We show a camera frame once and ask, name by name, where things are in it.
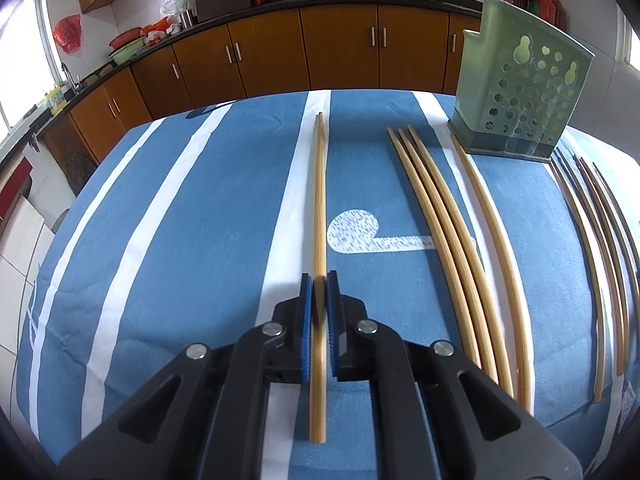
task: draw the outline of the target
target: silver bolt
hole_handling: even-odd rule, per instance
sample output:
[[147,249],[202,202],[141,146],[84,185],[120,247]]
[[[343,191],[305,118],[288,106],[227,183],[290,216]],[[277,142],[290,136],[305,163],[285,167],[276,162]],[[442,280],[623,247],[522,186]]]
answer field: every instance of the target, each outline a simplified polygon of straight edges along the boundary
[[357,326],[363,334],[375,334],[378,331],[378,324],[370,319],[361,319]]
[[433,351],[443,357],[453,355],[453,345],[449,341],[436,341],[433,344]]
[[269,337],[280,335],[282,334],[282,325],[280,323],[270,321],[264,324],[264,326],[262,327],[262,333],[264,335],[268,335]]
[[195,343],[187,348],[189,359],[202,359],[205,355],[207,355],[207,347],[201,343]]

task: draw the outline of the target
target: white stripe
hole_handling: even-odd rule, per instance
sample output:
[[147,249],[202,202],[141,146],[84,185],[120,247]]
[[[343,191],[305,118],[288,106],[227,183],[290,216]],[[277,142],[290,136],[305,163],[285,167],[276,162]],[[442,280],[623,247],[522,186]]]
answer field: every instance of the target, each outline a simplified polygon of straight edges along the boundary
[[[436,136],[438,137],[438,142],[442,147],[444,155],[449,163],[451,171],[456,179],[456,183],[458,184],[458,189],[460,190],[460,195],[462,195],[462,200],[465,203],[466,211],[471,220],[471,225],[476,234],[476,243],[478,245],[478,250],[480,252],[480,257],[482,258],[482,266],[484,267],[484,273],[487,278],[487,282],[489,285],[489,290],[491,292],[492,297],[494,298],[494,302],[498,308],[498,314],[500,320],[502,321],[502,330],[504,332],[505,344],[507,347],[507,354],[509,357],[510,367],[511,367],[511,377],[513,380],[513,389],[514,391],[518,390],[518,377],[517,377],[517,367],[516,367],[516,347],[515,347],[515,338],[513,335],[513,321],[511,320],[511,309],[509,307],[509,300],[507,295],[507,289],[504,283],[504,276],[502,275],[502,268],[500,266],[500,260],[498,259],[498,253],[495,250],[495,246],[492,242],[491,231],[489,226],[482,214],[482,208],[480,203],[478,202],[478,197],[474,192],[473,185],[466,174],[466,171],[461,170],[462,162],[458,159],[458,154],[453,146],[453,142],[450,137],[449,127],[447,126],[447,121],[449,118],[446,113],[440,106],[438,100],[434,97],[433,94],[428,94],[425,92],[414,92],[415,98],[422,109],[422,113],[424,113],[427,118],[429,124],[433,128]],[[536,387],[536,377],[533,368],[533,338],[531,333],[531,320],[529,317],[529,309],[527,307],[527,300],[524,295],[524,288],[522,286],[522,280],[520,279],[520,271],[518,269],[517,262],[515,260],[515,256],[513,254],[513,249],[511,247],[511,243],[509,241],[508,236],[506,235],[506,230],[504,225],[502,224],[502,219],[500,218],[500,213],[495,207],[493,203],[493,199],[491,197],[491,193],[489,192],[486,183],[484,182],[484,178],[482,174],[479,173],[478,168],[476,168],[476,164],[473,162],[473,158],[471,158],[471,163],[476,170],[476,173],[480,177],[480,182],[484,187],[485,192],[489,196],[491,206],[494,208],[496,216],[499,221],[499,227],[502,230],[505,240],[507,240],[508,251],[511,255],[511,261],[513,263],[513,268],[516,273],[516,285],[518,286],[518,290],[520,292],[520,297],[522,300],[522,304],[524,307],[524,323],[525,323],[525,340],[527,345],[529,346],[530,351],[530,361],[529,368],[531,374],[531,389],[530,389],[530,397],[531,397],[531,409],[533,415],[533,400],[535,399],[535,387]]]
[[[580,144],[575,140],[574,136],[569,132],[569,130],[565,130],[562,134],[564,140],[566,140],[574,150],[574,153],[578,156],[584,158],[584,160],[590,162],[591,159],[587,155],[587,153],[580,147]],[[593,247],[595,241],[595,234],[591,228],[591,223],[587,222],[588,225],[588,234],[590,234],[590,245]],[[597,250],[593,251],[594,257],[596,259],[597,270],[602,276],[602,283],[607,283],[605,271],[604,271],[604,263],[602,261],[602,256],[600,254],[600,248],[598,246]],[[609,294],[603,294],[604,298],[604,307],[606,310],[607,316],[607,328],[609,330],[609,347],[611,350],[611,355],[615,355],[614,353],[614,337],[613,335],[613,314],[612,314],[612,305],[610,302]],[[602,435],[602,442],[600,443],[600,448],[596,453],[596,456],[593,458],[590,466],[587,468],[587,471],[597,468],[602,461],[609,454],[609,450],[611,449],[611,443],[613,442],[613,437],[616,434],[616,425],[618,422],[618,417],[620,416],[620,409],[622,408],[622,387],[625,382],[625,375],[622,374],[619,377],[616,375],[616,367],[611,363],[611,404],[609,405],[609,414],[607,415],[607,422],[604,427],[604,434]]]
[[92,200],[92,202],[89,204],[89,207],[82,215],[82,218],[78,222],[76,230],[67,243],[62,256],[60,256],[60,259],[56,264],[56,268],[53,271],[51,283],[49,285],[49,288],[47,289],[47,292],[45,293],[44,301],[42,303],[42,310],[40,311],[40,317],[38,318],[38,328],[36,330],[36,337],[33,343],[33,359],[31,361],[31,373],[29,379],[29,423],[31,426],[31,431],[33,431],[33,434],[36,436],[36,438],[38,438],[38,380],[40,377],[40,358],[42,355],[42,345],[44,344],[44,335],[47,328],[47,323],[49,322],[49,315],[51,313],[51,305],[53,304],[53,299],[56,295],[56,292],[58,291],[58,287],[60,286],[60,281],[65,274],[66,266],[68,266],[69,260],[71,259],[71,254],[76,248],[76,244],[78,243],[78,240],[82,235],[82,231],[84,231],[84,228],[89,223],[89,220],[98,209],[98,206],[102,203],[102,200],[111,189],[111,186],[113,186],[113,183],[127,167],[127,164],[130,163],[133,156],[136,155],[140,147],[142,147],[142,145],[158,128],[158,126],[160,126],[162,121],[164,121],[164,119],[154,121],[148,126],[145,132],[140,136],[136,143],[129,148],[127,153],[125,153],[120,162],[107,177],[107,180],[104,182],[104,184],[102,184],[102,187],[96,194],[95,198]]
[[[302,273],[312,269],[314,180],[309,176],[314,172],[309,169],[315,161],[316,115],[322,112],[328,133],[330,100],[331,92],[327,90],[311,91],[306,98],[298,142],[273,232],[256,325],[271,319],[273,307],[279,301],[295,298],[300,292]],[[289,476],[299,396],[297,384],[271,384],[262,450],[263,479],[287,480]]]
[[191,171],[200,153],[207,145],[210,135],[218,127],[229,108],[231,105],[212,111],[202,126],[191,136],[189,143],[169,170],[124,249],[118,270],[104,298],[91,355],[86,364],[80,424],[82,438],[86,437],[102,421],[104,381],[111,367],[113,349],[116,346],[120,329],[120,319],[146,251],[185,177]]

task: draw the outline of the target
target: table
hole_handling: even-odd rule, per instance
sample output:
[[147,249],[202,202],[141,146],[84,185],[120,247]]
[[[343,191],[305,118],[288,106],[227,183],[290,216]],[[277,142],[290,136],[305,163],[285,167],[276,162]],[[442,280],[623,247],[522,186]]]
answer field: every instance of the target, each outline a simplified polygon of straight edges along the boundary
[[[446,126],[453,105],[453,97],[421,92],[313,91],[132,129],[61,225],[23,328],[18,405],[52,459],[187,345],[235,342],[270,319],[278,301],[298,294],[301,273],[312,270],[309,167],[319,111],[329,125],[327,263],[338,271],[342,293],[361,298],[370,317],[407,340],[460,344],[430,232],[386,133],[412,124],[476,240],[514,362],[504,282]],[[572,128],[561,146],[599,165],[639,236],[636,162]],[[638,408],[636,338],[626,373],[615,377],[609,308],[606,389],[592,404],[593,298],[564,197],[545,164],[473,161],[508,233],[526,296],[534,416],[587,469],[606,457]],[[358,235],[366,239],[341,242],[357,218],[369,220],[367,234]],[[305,387],[272,386],[263,477],[315,479],[330,471],[333,479],[375,478],[368,385],[329,379],[323,446],[306,441],[307,406]]]

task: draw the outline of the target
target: chopstick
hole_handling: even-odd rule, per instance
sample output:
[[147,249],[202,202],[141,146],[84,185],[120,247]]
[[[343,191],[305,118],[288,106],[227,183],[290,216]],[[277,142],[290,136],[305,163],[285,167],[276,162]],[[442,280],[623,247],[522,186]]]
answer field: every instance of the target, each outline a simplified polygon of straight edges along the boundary
[[613,310],[614,317],[614,330],[616,339],[616,373],[622,375],[625,371],[625,354],[624,354],[624,336],[622,331],[622,311],[620,309],[620,297],[618,295],[618,282],[616,281],[616,275],[613,271],[613,262],[611,261],[611,254],[609,246],[605,240],[604,232],[596,215],[594,206],[587,198],[587,193],[578,181],[577,175],[571,169],[569,161],[566,160],[564,153],[561,150],[556,150],[559,155],[561,165],[564,167],[564,172],[569,176],[569,180],[574,186],[574,191],[578,195],[578,199],[582,204],[582,208],[587,213],[591,227],[595,232],[596,239],[598,240],[598,246],[600,248],[600,254],[604,262],[604,267],[607,272],[607,283],[609,285],[609,295],[611,298],[611,308]]
[[600,225],[602,226],[602,231],[604,232],[611,255],[611,260],[613,262],[614,276],[616,283],[618,284],[618,305],[620,308],[620,316],[622,321],[622,348],[624,352],[623,358],[625,363],[627,363],[629,361],[629,312],[628,306],[626,304],[625,278],[622,273],[622,266],[620,266],[620,259],[618,258],[616,241],[613,237],[613,221],[607,215],[606,208],[602,203],[600,193],[598,192],[598,186],[594,182],[595,175],[593,174],[593,171],[591,171],[591,168],[587,166],[583,158],[579,158],[578,156],[574,155],[574,160],[578,165],[578,170],[582,175],[582,179],[587,185],[587,189],[589,190],[589,194],[591,195],[591,200],[596,207],[596,212],[598,214],[598,217],[600,218]]
[[482,363],[482,370],[487,374],[495,383],[498,382],[498,373],[495,366],[494,350],[492,348],[492,341],[489,336],[489,330],[487,328],[486,319],[484,318],[484,311],[482,310],[480,303],[480,296],[478,294],[478,288],[476,282],[471,274],[469,268],[469,262],[467,261],[463,252],[462,244],[455,231],[451,217],[445,208],[442,197],[439,195],[435,184],[429,173],[427,173],[424,164],[420,160],[420,156],[415,151],[409,139],[402,128],[398,130],[404,147],[409,157],[414,163],[420,180],[424,186],[424,190],[427,193],[427,197],[434,208],[437,220],[444,232],[446,243],[449,245],[453,261],[460,277],[462,289],[466,297],[466,305],[471,316],[471,321],[474,326],[474,332],[476,334],[476,341],[478,342],[478,351],[480,352],[480,362]]
[[569,183],[566,180],[564,174],[556,162],[551,159],[551,170],[560,185],[564,199],[566,200],[569,209],[574,217],[574,222],[578,226],[580,231],[580,238],[582,239],[582,247],[587,254],[587,263],[589,267],[589,274],[591,277],[591,283],[593,283],[593,297],[596,307],[596,371],[595,381],[593,384],[593,402],[600,402],[602,400],[602,393],[604,390],[604,371],[605,371],[605,333],[604,333],[604,306],[602,304],[602,289],[600,288],[600,277],[596,270],[595,259],[593,256],[593,248],[589,243],[587,236],[587,229],[584,224],[584,217],[580,215],[578,211],[578,204],[574,193],[569,188]]
[[445,182],[440,170],[436,166],[436,163],[431,158],[431,155],[427,151],[424,143],[418,136],[414,127],[408,126],[409,133],[411,134],[415,145],[418,148],[418,152],[422,156],[422,160],[426,164],[427,170],[431,174],[435,187],[440,195],[440,198],[444,202],[447,212],[449,213],[450,220],[455,227],[455,231],[458,235],[458,239],[462,244],[462,249],[466,256],[466,261],[470,267],[473,280],[478,289],[478,295],[480,304],[484,312],[484,318],[486,319],[486,326],[489,331],[489,338],[491,340],[495,366],[498,375],[498,384],[502,389],[513,397],[513,382],[511,381],[511,369],[509,365],[509,359],[507,356],[507,347],[504,341],[504,334],[498,320],[498,313],[495,307],[494,299],[489,292],[489,286],[487,284],[486,275],[478,256],[475,244],[471,238],[466,223],[462,218],[460,209],[456,205],[456,201],[453,199],[447,183]]
[[396,134],[391,128],[387,128],[386,131],[389,134],[389,137],[391,137],[391,141],[398,153],[400,162],[406,171],[407,177],[411,182],[411,186],[414,188],[414,193],[418,199],[418,203],[420,204],[420,209],[422,210],[424,218],[429,225],[431,237],[433,237],[433,243],[436,247],[438,256],[440,257],[440,263],[442,264],[447,285],[449,285],[449,293],[451,294],[453,310],[458,321],[458,328],[460,329],[463,351],[469,360],[471,360],[476,366],[481,367],[478,342],[476,341],[476,334],[474,333],[471,315],[469,314],[469,309],[466,304],[465,293],[451,255],[447,239],[445,238],[442,226],[440,225],[440,221],[438,220],[433,205],[427,197],[427,193],[420,182],[418,173],[415,170],[414,165],[409,160],[402,144],[400,144],[398,137],[396,137]]
[[326,442],[326,152],[322,112],[316,117],[314,307],[311,323],[309,441]]
[[518,391],[516,393],[516,400],[530,413],[533,404],[533,399],[531,398],[532,377],[529,367],[531,359],[529,351],[530,344],[527,342],[527,331],[524,322],[524,307],[522,305],[520,292],[516,283],[516,273],[511,261],[507,240],[500,229],[497,212],[494,211],[494,206],[491,204],[486,191],[482,187],[480,178],[476,174],[476,170],[471,165],[468,155],[465,153],[465,150],[462,149],[462,146],[460,146],[456,136],[452,135],[451,140],[453,145],[456,147],[458,156],[460,157],[462,165],[465,167],[466,174],[476,192],[476,196],[480,202],[480,207],[482,208],[487,225],[489,226],[489,231],[491,231],[495,250],[498,254],[500,268],[502,269],[502,274],[504,276],[504,284],[507,289],[511,320],[513,321],[513,336],[516,344],[516,364],[518,370]]
[[[604,175],[598,169],[595,163],[593,164],[593,169],[596,171],[596,173],[598,174],[598,177],[602,181],[605,187],[605,190],[609,195],[611,203],[613,204],[614,209],[618,213],[618,217],[620,218],[620,223],[622,224],[622,228],[625,231],[626,238],[629,242],[629,246],[631,247],[631,253],[633,254],[633,258],[636,266],[634,268],[634,266],[628,260],[626,261],[626,266],[628,267],[629,280],[631,282],[631,289],[634,294],[634,304],[636,308],[636,313],[638,313],[638,308],[640,307],[640,285],[638,284],[638,275],[636,274],[636,270],[640,269],[640,255],[638,255],[638,245],[636,245],[636,237],[634,236],[633,231],[631,230],[631,227],[629,227],[629,222],[626,221],[625,214],[622,211],[622,208],[620,207],[620,202],[618,202],[618,199],[616,198],[612,189],[610,188],[609,183],[607,182],[607,179],[604,178]],[[619,236],[618,239],[620,240],[620,245],[623,245],[622,237]],[[640,334],[640,316],[636,314],[636,318],[638,321],[638,333]]]

